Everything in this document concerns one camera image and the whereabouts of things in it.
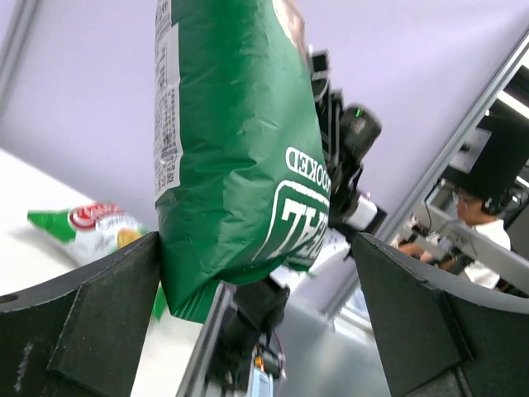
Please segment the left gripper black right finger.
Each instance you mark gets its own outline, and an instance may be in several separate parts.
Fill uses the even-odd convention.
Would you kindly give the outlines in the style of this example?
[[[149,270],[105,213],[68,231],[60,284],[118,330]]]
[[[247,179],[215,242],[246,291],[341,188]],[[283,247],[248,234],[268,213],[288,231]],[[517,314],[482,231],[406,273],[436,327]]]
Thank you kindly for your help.
[[[526,396],[528,301],[361,233],[352,243],[393,396]]]

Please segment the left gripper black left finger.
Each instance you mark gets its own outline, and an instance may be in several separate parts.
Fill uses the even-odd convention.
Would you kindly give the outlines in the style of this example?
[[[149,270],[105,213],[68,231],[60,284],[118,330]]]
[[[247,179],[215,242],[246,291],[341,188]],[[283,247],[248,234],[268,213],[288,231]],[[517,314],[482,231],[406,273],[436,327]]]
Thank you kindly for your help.
[[[1,297],[1,395],[128,396],[160,281],[159,236]]]

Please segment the green Chuba cassava bag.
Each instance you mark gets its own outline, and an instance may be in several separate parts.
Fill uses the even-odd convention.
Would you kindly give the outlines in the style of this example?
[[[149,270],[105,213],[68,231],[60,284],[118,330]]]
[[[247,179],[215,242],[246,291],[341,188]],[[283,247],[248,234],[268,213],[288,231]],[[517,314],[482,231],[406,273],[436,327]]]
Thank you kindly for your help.
[[[142,238],[149,230],[114,203],[63,210],[32,210],[27,220],[60,246],[77,266],[87,265]]]

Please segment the green Real chips bag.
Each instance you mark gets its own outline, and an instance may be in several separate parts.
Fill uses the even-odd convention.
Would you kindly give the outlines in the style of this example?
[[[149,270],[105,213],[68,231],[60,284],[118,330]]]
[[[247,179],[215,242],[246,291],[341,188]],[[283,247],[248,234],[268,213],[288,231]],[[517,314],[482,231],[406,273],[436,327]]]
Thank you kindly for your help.
[[[310,269],[331,182],[293,1],[160,1],[155,207],[161,283],[206,320],[217,286]]]

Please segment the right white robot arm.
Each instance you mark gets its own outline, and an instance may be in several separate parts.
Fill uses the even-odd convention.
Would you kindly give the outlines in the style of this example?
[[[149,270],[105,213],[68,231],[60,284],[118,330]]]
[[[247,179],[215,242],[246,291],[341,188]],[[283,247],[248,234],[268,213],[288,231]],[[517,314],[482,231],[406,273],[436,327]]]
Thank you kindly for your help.
[[[346,106],[330,80],[327,51],[311,55],[312,91],[322,132],[323,154],[331,178],[330,225],[350,242],[371,227],[378,207],[357,184],[362,159],[382,127],[365,107]],[[272,275],[249,285],[222,286],[207,320],[203,343],[205,396],[271,396],[285,378],[285,355],[270,342],[284,319],[289,285]]]

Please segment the person with headset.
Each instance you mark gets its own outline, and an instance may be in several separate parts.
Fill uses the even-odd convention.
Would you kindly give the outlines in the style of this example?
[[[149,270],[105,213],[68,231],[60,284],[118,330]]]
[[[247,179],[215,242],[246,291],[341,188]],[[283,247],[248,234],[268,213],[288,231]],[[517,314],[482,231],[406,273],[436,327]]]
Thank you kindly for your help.
[[[497,289],[501,275],[490,266],[493,260],[485,255],[483,249],[494,247],[510,250],[510,237],[504,229],[501,218],[503,210],[512,201],[512,192],[505,190],[499,196],[479,198],[470,192],[458,189],[453,193],[457,217],[447,218],[424,203],[413,211],[412,215],[422,226],[429,226],[440,236],[449,238],[454,244],[465,238],[464,244],[458,248],[468,246],[468,251],[462,251],[472,261],[467,261],[463,270],[455,273],[470,282],[487,289]]]

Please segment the aluminium mounting rail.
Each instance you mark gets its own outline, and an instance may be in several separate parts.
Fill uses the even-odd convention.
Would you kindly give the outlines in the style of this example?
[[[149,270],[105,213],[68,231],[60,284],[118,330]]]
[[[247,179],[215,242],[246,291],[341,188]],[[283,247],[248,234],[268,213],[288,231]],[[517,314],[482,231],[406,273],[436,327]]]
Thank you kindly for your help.
[[[216,346],[224,313],[230,303],[230,290],[224,284],[220,284],[207,320],[198,335],[176,397],[222,397],[226,395],[224,388],[207,379],[207,369]]]

